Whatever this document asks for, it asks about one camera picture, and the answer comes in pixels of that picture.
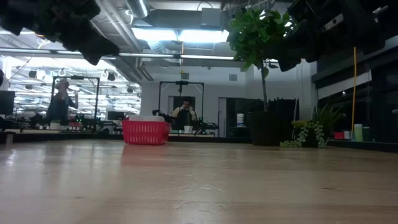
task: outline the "plant pot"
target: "plant pot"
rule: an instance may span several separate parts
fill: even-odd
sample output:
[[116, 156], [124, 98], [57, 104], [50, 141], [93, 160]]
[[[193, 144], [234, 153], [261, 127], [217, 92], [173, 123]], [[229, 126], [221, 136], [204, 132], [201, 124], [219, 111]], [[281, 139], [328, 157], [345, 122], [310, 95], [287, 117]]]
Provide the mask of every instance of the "plant pot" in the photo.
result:
[[308, 136], [305, 138], [305, 142], [302, 143], [302, 147], [318, 147], [317, 135], [315, 134], [315, 130], [310, 128], [308, 129]]
[[248, 113], [251, 141], [257, 146], [278, 146], [280, 142], [279, 117], [271, 112]]

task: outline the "lamp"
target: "lamp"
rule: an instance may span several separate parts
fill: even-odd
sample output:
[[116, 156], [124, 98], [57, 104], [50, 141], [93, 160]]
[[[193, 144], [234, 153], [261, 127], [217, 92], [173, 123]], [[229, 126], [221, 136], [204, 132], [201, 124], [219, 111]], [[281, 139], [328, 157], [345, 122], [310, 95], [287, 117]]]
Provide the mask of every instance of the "lamp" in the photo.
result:
[[128, 87], [127, 87], [127, 92], [128, 92], [128, 93], [133, 93], [133, 91], [134, 91], [134, 90], [132, 89], [131, 86], [128, 86]]
[[29, 77], [36, 78], [37, 71], [29, 71]]
[[58, 72], [58, 75], [59, 75], [59, 76], [65, 76], [65, 75], [66, 75], [66, 71], [64, 71], [63, 69], [61, 69], [61, 70]]
[[115, 81], [116, 77], [114, 76], [114, 72], [109, 72], [108, 73], [108, 80], [109, 81]]

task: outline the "red basket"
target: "red basket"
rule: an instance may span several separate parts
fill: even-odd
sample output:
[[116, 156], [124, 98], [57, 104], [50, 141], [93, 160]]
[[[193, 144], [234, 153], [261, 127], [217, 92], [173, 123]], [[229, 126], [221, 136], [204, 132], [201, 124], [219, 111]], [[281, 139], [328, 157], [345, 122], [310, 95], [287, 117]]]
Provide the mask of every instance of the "red basket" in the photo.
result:
[[167, 142], [170, 124], [159, 121], [122, 121], [123, 139], [128, 144], [161, 145]]

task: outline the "white cup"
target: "white cup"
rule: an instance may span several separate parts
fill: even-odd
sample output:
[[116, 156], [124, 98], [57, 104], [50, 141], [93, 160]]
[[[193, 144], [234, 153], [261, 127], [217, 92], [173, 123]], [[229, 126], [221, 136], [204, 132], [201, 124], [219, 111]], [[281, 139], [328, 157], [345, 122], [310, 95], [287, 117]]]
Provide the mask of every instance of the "white cup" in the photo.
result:
[[193, 126], [184, 126], [185, 134], [191, 134], [192, 128], [193, 128]]

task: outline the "white column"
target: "white column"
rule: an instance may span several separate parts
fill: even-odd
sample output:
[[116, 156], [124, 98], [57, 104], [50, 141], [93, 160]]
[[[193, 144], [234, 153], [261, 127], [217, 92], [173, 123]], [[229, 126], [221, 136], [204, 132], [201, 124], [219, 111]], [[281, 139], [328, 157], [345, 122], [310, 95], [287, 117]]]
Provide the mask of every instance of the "white column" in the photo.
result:
[[318, 104], [317, 89], [311, 77], [317, 72], [317, 63], [302, 63], [297, 65], [298, 83], [297, 90], [300, 97], [300, 119], [312, 119], [314, 107]]
[[0, 58], [0, 68], [5, 74], [4, 80], [0, 86], [0, 90], [7, 91], [9, 88], [8, 79], [10, 79], [12, 75], [12, 70], [11, 70], [12, 66], [9, 63], [7, 63], [6, 58]]

